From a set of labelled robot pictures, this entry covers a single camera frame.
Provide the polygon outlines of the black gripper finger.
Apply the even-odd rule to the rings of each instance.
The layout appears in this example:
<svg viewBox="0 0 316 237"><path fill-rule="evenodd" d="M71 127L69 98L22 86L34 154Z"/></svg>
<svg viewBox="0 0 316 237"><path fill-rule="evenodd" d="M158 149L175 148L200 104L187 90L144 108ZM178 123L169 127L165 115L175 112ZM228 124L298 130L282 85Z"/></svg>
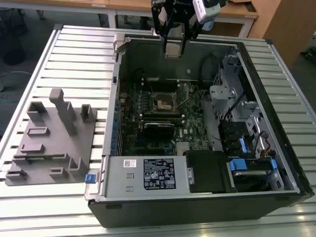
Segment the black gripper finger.
<svg viewBox="0 0 316 237"><path fill-rule="evenodd" d="M192 38L197 37L197 17L195 10L185 11L182 18L182 41L181 41L181 53L184 53L186 42Z"/></svg>
<svg viewBox="0 0 316 237"><path fill-rule="evenodd" d="M164 23L160 23L159 15L164 8L166 19ZM166 45L168 40L168 34L173 26L175 19L175 9L173 7L172 0L152 0L151 11L155 27L155 33L163 38L163 52L166 53Z"/></svg>

